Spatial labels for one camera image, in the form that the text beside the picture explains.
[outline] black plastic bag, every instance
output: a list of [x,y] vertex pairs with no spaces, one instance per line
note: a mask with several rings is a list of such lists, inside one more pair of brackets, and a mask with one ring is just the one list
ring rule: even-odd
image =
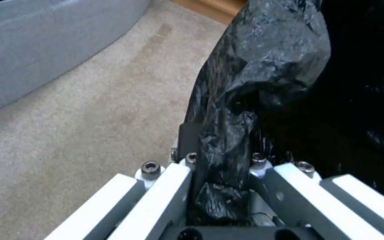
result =
[[247,221],[251,152],[384,194],[384,0],[323,2],[331,57],[315,82],[329,56],[317,6],[251,0],[202,67],[185,119],[203,123],[192,222]]
[[189,211],[195,224],[247,221],[259,120],[305,97],[329,53],[314,1],[251,0],[235,17],[201,68],[185,119],[203,123]]

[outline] beige carpet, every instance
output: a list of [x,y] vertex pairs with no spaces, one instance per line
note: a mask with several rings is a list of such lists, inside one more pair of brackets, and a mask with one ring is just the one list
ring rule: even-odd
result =
[[158,0],[114,44],[0,109],[0,240],[42,239],[116,173],[165,164],[224,29]]

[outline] gray metal part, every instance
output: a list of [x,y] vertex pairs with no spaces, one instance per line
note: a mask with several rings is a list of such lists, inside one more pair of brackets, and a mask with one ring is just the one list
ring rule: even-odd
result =
[[[356,214],[358,214],[360,217],[362,217],[364,220],[366,220],[369,224],[371,224],[374,228],[376,228],[378,231],[380,231],[382,234],[384,234],[384,218],[375,213],[370,207],[364,205],[362,202],[357,200],[355,197],[351,196],[350,193],[348,193],[346,190],[338,186],[333,182],[333,180],[338,179],[339,177],[332,177],[329,179],[324,179],[320,182],[320,185],[327,190],[329,193],[331,193],[333,196],[335,196],[337,199],[339,199],[343,204],[345,204],[348,208],[350,208],[352,211],[354,211]],[[364,184],[358,179],[355,179],[355,184]],[[380,202],[379,205],[384,208],[384,201]]]
[[384,239],[292,164],[269,169],[264,179],[251,175],[250,184],[289,226],[305,221],[326,239],[358,239],[358,236]]
[[275,226],[272,217],[276,216],[276,214],[262,197],[253,190],[250,190],[249,212],[257,226]]

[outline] gray sofa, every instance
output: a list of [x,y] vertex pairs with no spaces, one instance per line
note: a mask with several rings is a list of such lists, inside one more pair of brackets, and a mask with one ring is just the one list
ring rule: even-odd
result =
[[0,2],[0,108],[125,34],[150,0]]

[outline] metal frame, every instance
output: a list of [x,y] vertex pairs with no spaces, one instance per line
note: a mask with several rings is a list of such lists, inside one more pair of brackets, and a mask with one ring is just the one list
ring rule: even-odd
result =
[[256,192],[289,226],[305,221],[325,239],[384,239],[384,235],[347,208],[293,164],[250,176]]
[[323,180],[320,185],[384,234],[384,196],[347,174]]
[[184,217],[191,176],[189,167],[170,164],[108,240],[159,239]]
[[106,239],[144,193],[142,181],[117,174],[45,240]]

